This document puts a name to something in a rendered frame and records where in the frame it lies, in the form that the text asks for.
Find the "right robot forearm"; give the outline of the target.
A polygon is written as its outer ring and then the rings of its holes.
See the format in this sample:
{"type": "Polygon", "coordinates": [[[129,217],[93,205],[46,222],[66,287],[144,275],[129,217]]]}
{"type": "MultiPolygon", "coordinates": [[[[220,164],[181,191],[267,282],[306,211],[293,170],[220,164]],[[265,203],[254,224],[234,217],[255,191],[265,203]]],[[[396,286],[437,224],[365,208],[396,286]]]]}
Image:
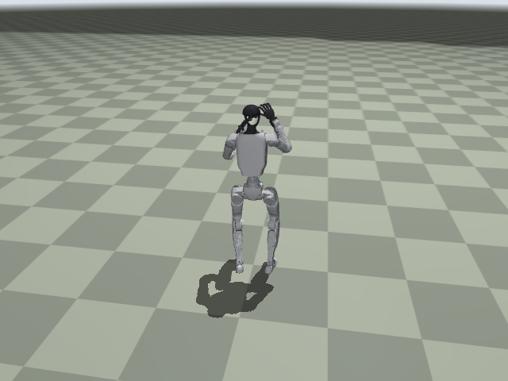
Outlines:
{"type": "Polygon", "coordinates": [[[291,143],[290,143],[290,140],[289,140],[288,136],[285,134],[285,132],[283,131],[283,127],[280,125],[279,120],[278,120],[278,119],[275,119],[275,120],[273,120],[272,122],[273,122],[273,124],[274,124],[274,126],[275,126],[275,127],[274,127],[274,131],[275,131],[275,133],[277,133],[277,134],[278,134],[278,136],[279,136],[282,140],[286,141],[287,146],[288,146],[288,148],[289,148],[289,149],[292,149],[292,147],[291,147],[291,143]]]}

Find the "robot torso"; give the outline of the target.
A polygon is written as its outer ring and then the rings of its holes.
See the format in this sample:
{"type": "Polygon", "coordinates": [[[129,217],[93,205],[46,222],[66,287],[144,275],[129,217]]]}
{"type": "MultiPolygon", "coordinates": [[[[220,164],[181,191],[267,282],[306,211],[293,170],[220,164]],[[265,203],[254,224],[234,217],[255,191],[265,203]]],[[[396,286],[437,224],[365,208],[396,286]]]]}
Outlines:
{"type": "Polygon", "coordinates": [[[241,130],[236,137],[237,165],[241,174],[248,176],[244,182],[244,199],[262,200],[263,183],[259,181],[259,177],[267,165],[266,133],[263,133],[263,130],[257,130],[257,134],[244,132],[241,130]]]}

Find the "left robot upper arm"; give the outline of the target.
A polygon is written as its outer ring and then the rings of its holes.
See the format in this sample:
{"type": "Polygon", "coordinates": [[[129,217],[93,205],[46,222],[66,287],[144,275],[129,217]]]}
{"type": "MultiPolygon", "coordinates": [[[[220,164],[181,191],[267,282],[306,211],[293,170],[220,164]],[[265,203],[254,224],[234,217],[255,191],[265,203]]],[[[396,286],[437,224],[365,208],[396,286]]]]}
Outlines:
{"type": "Polygon", "coordinates": [[[224,155],[223,157],[226,159],[226,160],[231,160],[233,158],[233,149],[236,145],[236,137],[237,137],[237,134],[235,133],[230,133],[226,142],[225,142],[225,148],[224,148],[224,155]]]}

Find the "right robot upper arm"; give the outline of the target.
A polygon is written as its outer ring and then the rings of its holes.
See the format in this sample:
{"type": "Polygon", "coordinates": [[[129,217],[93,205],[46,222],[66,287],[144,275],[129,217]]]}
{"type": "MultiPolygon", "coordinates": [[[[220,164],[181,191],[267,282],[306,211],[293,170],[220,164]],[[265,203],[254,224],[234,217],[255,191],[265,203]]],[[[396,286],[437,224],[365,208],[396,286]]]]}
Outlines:
{"type": "Polygon", "coordinates": [[[282,153],[288,153],[291,149],[288,148],[287,143],[282,140],[277,133],[265,134],[266,143],[271,147],[277,147],[282,153]]]}

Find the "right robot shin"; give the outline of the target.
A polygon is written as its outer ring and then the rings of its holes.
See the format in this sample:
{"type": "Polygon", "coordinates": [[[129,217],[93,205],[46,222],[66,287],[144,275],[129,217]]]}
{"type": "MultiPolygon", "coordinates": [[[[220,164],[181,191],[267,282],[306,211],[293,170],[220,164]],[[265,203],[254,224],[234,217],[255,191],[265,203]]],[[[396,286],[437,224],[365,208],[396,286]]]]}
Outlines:
{"type": "Polygon", "coordinates": [[[268,230],[267,233],[267,248],[268,248],[268,254],[267,254],[267,265],[270,263],[270,265],[273,265],[273,259],[275,255],[275,249],[278,244],[279,240],[279,227],[280,227],[280,221],[276,220],[275,222],[275,231],[268,230]]]}

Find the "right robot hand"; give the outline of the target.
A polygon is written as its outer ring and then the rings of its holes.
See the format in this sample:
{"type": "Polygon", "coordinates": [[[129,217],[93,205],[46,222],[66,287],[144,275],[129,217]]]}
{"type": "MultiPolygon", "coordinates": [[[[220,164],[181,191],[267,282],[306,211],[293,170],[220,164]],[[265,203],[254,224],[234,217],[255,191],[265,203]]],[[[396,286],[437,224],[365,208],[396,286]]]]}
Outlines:
{"type": "Polygon", "coordinates": [[[266,104],[264,103],[263,105],[261,104],[260,106],[258,106],[258,108],[260,108],[264,112],[264,114],[260,113],[260,115],[265,116],[267,119],[269,119],[270,120],[269,122],[271,123],[271,126],[274,128],[275,126],[274,126],[272,121],[275,120],[275,119],[278,119],[278,118],[275,117],[275,113],[274,113],[274,110],[271,108],[271,105],[269,103],[266,103],[266,104]],[[265,106],[267,107],[267,109],[266,109],[265,106]]]}

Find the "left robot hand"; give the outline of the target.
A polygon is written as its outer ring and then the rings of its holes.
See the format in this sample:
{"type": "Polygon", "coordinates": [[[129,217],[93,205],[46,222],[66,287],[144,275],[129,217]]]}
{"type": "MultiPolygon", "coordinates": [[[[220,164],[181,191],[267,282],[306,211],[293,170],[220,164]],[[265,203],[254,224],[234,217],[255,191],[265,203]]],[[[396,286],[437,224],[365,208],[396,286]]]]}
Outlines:
{"type": "MultiPolygon", "coordinates": [[[[257,117],[258,117],[258,116],[254,116],[254,118],[257,118],[257,117]]],[[[249,117],[248,117],[247,119],[248,119],[248,121],[251,121],[251,120],[252,120],[252,119],[251,119],[251,118],[249,118],[249,117]]],[[[244,121],[241,123],[241,125],[238,125],[238,127],[239,127],[239,128],[238,128],[238,130],[236,131],[236,133],[237,133],[237,134],[238,134],[238,133],[240,133],[240,132],[241,132],[241,130],[242,130],[242,131],[244,131],[244,127],[245,127],[245,125],[246,125],[246,124],[247,124],[247,123],[246,123],[246,120],[244,120],[244,121]]]]}

